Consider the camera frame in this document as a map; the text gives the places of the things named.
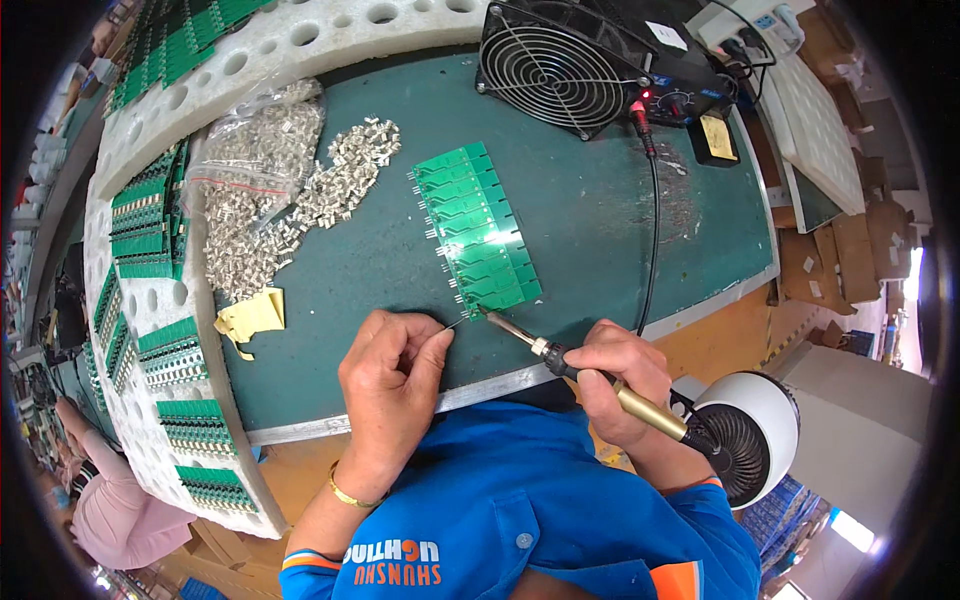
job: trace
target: blue shirt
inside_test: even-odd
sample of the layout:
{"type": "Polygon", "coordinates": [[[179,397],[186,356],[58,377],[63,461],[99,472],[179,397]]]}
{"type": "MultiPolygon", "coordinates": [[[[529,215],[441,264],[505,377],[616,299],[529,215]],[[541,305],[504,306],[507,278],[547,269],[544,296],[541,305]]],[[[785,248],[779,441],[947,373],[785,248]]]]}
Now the blue shirt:
{"type": "Polygon", "coordinates": [[[759,556],[713,478],[662,496],[601,465],[582,410],[490,401],[447,414],[341,564],[287,557],[297,598],[506,598],[524,568],[602,598],[754,599],[759,556]]]}

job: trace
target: workbench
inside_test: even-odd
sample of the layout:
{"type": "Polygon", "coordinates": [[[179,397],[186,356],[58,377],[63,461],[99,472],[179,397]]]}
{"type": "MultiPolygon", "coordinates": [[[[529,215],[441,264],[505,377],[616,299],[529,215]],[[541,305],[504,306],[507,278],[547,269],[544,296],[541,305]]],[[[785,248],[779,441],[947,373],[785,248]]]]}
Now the workbench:
{"type": "MultiPolygon", "coordinates": [[[[407,179],[430,157],[482,141],[520,225],[543,294],[507,312],[520,326],[568,345],[601,317],[634,326],[645,294],[653,226],[652,182],[629,123],[578,137],[473,89],[477,56],[370,60],[321,77],[327,116],[318,152],[376,114],[400,127],[402,150],[352,219],[308,233],[275,277],[286,329],[257,333],[237,355],[225,337],[230,383],[251,444],[348,431],[337,366],[374,308],[460,318],[457,290],[407,179]]],[[[644,338],[685,326],[779,272],[765,188],[739,115],[741,163],[696,163],[686,131],[655,127],[660,154],[660,256],[644,338]]],[[[218,309],[224,305],[218,297],[218,309]]],[[[448,410],[553,378],[515,339],[482,322],[456,327],[441,384],[448,410]]]]}

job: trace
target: plastic bag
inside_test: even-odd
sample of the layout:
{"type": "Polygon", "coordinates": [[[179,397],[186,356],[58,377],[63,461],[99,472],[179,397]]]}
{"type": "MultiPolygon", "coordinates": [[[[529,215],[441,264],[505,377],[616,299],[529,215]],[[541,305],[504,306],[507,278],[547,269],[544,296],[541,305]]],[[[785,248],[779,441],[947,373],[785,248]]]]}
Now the plastic bag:
{"type": "Polygon", "coordinates": [[[312,173],[324,124],[322,94],[315,79],[255,90],[213,123],[186,173],[188,184],[208,205],[242,192],[237,208],[252,209],[252,228],[262,228],[296,200],[312,173]]]}

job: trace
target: worker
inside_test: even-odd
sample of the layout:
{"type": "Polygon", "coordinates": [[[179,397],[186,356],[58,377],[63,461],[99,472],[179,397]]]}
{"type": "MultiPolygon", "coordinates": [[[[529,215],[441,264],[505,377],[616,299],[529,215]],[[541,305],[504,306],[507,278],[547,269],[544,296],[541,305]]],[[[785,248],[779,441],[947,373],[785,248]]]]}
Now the worker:
{"type": "Polygon", "coordinates": [[[375,310],[338,371],[350,428],[279,575],[298,598],[756,598],[759,556],[706,458],[625,413],[663,354],[602,319],[558,379],[434,415],[453,330],[375,310]],[[593,456],[588,419],[636,475],[593,456]]]}
{"type": "Polygon", "coordinates": [[[147,566],[190,540],[187,524],[196,520],[195,515],[144,492],[127,461],[110,449],[67,398],[58,398],[55,410],[67,436],[76,439],[75,445],[99,471],[83,486],[72,517],[64,522],[73,541],[96,564],[116,569],[147,566]]]}

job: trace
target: shirt button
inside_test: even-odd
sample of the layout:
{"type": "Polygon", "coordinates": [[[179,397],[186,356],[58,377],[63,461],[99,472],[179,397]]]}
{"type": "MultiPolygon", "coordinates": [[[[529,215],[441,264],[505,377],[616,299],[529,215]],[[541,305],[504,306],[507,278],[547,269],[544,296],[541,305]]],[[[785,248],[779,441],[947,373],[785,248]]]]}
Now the shirt button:
{"type": "Polygon", "coordinates": [[[534,537],[530,534],[520,534],[516,536],[516,547],[520,550],[526,550],[534,542],[534,537]]]}

